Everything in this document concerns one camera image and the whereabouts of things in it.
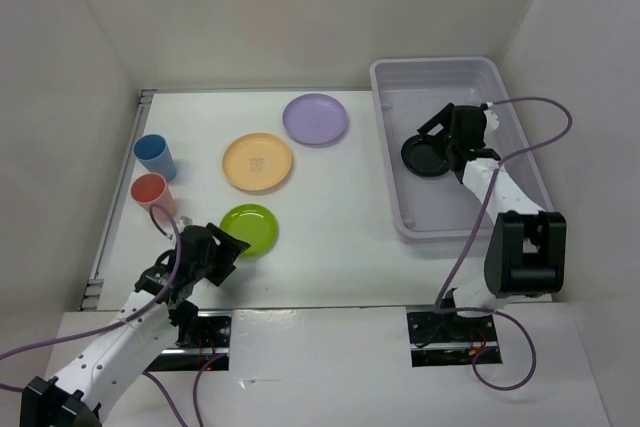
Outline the green plate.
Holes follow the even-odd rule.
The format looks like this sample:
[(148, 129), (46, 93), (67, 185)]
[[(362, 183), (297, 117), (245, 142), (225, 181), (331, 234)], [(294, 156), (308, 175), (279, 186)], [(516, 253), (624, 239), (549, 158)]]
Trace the green plate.
[(242, 204), (232, 208), (220, 221), (219, 227), (249, 245), (241, 258), (259, 257), (275, 245), (279, 225), (274, 214), (259, 204)]

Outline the black plate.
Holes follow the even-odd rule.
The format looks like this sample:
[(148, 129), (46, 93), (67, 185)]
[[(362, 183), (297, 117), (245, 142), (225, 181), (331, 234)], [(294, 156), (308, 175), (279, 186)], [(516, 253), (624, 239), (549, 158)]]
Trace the black plate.
[(437, 147), (440, 144), (432, 135), (414, 135), (401, 147), (401, 159), (404, 166), (421, 178), (436, 178), (445, 175), (449, 166)]

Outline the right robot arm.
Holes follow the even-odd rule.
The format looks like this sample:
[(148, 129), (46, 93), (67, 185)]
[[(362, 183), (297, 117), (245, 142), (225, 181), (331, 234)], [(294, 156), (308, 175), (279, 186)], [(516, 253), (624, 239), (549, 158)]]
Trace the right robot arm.
[(493, 314), (518, 298), (556, 293), (564, 283), (566, 219), (531, 200), (505, 168), (531, 147), (500, 156), (487, 146), (487, 135), (499, 125), (492, 107), (449, 103), (418, 130), (481, 203), (463, 249), (470, 250), (484, 218), (493, 224), (482, 273), (453, 287), (456, 274), (450, 272), (436, 297), (438, 327), (450, 340), (470, 332), (473, 317)]

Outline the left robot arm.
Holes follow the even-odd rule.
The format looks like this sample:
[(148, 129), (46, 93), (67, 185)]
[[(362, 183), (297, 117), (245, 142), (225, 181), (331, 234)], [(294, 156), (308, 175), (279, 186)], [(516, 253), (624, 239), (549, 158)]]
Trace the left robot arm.
[(167, 348), (199, 334), (189, 298), (206, 279), (220, 285), (248, 243), (213, 224), (187, 226), (174, 248), (142, 272), (125, 306), (73, 361), (22, 390), (22, 426), (99, 426), (131, 384)]

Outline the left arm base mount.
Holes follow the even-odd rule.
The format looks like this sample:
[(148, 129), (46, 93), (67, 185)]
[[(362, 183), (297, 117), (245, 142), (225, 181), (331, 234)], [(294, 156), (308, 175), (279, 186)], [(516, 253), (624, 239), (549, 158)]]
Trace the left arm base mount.
[(197, 372), (209, 360), (208, 371), (228, 371), (232, 330), (231, 311), (203, 310), (191, 327), (182, 329), (179, 340), (166, 348), (147, 371)]

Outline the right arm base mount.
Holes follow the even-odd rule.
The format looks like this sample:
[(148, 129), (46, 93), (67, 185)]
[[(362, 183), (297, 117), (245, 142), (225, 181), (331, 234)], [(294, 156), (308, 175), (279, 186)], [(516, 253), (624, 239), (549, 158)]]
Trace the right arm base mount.
[(414, 368), (501, 364), (498, 336), (491, 316), (437, 315), (431, 309), (408, 309), (411, 363)]

